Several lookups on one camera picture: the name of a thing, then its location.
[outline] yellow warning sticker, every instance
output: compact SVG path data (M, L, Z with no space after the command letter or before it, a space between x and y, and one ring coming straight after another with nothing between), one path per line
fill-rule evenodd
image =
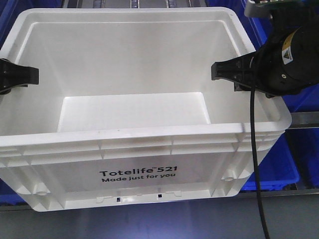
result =
M296 31L294 31L289 36L287 36L287 38L286 38L286 40L284 41L284 44L283 44L282 59L283 59L283 63L285 65L287 65L288 63L290 63L290 62L292 62L294 60L293 56L292 56L292 53L291 53L291 41L292 41Z
M294 31L293 33L291 33L289 36L287 36L284 44L283 44L283 51L286 50L288 47L291 46L291 41L294 37L294 34L296 33L296 31Z

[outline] blue plastic bin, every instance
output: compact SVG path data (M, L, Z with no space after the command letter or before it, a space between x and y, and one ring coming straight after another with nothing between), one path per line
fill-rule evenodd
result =
M61 0L0 0L0 48L18 15L35 7L60 7Z
M259 171L262 190L282 190L283 187L299 181L299 173L284 135L261 162ZM252 174L242 190L256 190L255 174Z
M24 200L0 179L0 206L16 205L20 203L24 203Z
M295 129L290 135L305 179L319 187L319 128Z

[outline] plastic crate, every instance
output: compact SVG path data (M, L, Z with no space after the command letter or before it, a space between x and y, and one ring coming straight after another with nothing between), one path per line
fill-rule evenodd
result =
M18 15L34 7L59 7L61 0L1 0L0 1L0 48Z
M20 203L24 203L24 200L0 179L0 206L16 205Z
M246 0L207 0L207 5L232 9L237 14L256 49L266 42L272 26L267 19L246 17L244 14Z
M289 134L305 179L319 187L319 128L294 129Z
M0 176L38 211L234 196L253 172L250 93L210 66L253 50L221 7L28 10L0 57L40 84L4 96ZM291 116L255 102L261 161Z
M259 170L262 190L282 190L285 186L299 181L299 173L284 135L261 162ZM255 174L252 174L242 190L256 190Z

